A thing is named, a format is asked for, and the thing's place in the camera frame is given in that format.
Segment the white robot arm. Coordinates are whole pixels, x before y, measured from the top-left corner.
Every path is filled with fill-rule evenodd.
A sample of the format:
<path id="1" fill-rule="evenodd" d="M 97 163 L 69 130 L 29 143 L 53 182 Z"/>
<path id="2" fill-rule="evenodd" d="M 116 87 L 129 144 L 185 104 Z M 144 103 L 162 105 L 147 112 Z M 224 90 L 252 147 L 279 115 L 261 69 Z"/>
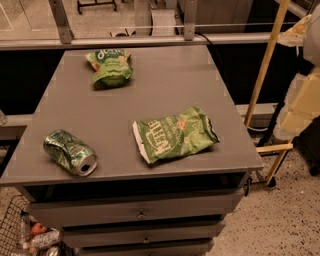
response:
<path id="1" fill-rule="evenodd" d="M 303 59 L 315 69 L 307 76 L 296 74 L 285 97 L 274 128 L 274 135 L 282 140 L 299 136 L 320 116 L 320 4 L 292 28 L 281 33 L 277 42 L 303 49 Z"/>

